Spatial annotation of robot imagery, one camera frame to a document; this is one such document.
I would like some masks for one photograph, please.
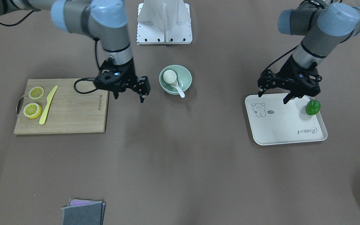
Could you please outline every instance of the brown table surface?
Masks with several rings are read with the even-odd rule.
[[[94,43],[54,27],[49,11],[0,26],[0,225],[60,224],[69,198],[106,202],[104,224],[360,224],[360,35],[318,67],[327,140],[262,147],[244,99],[303,38],[277,30],[300,1],[186,1],[194,40],[174,46],[136,45],[139,3],[126,2],[128,27],[151,93],[143,104],[111,96],[104,133],[13,134],[27,80],[96,76]],[[160,88],[171,64],[193,75],[184,99]]]

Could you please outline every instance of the yellow plastic knife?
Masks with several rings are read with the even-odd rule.
[[[55,94],[57,88],[58,88],[58,86],[56,85],[47,96],[47,105],[45,106],[45,109],[42,112],[41,118],[39,121],[39,123],[41,125],[45,124],[45,121],[47,120],[47,115],[48,115],[48,111],[50,109],[51,101],[53,100],[53,97],[54,97],[54,94]]]

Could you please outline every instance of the bowl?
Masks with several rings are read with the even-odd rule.
[[[177,74],[177,83],[179,84],[180,89],[185,92],[190,87],[192,82],[192,77],[190,71],[187,68],[179,66],[179,65],[170,65],[165,67],[159,74],[159,83],[164,91],[169,94],[179,94],[176,88],[172,87],[170,84],[166,83],[163,80],[163,73],[166,70],[173,70]]]

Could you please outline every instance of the white tray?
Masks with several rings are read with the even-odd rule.
[[[254,141],[259,145],[324,141],[327,130],[320,112],[310,116],[306,104],[314,99],[304,96],[283,104],[287,94],[250,95],[245,98]]]

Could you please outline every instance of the white ball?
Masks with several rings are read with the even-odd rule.
[[[173,70],[166,70],[163,73],[163,80],[168,84],[173,84],[177,80],[176,72]]]

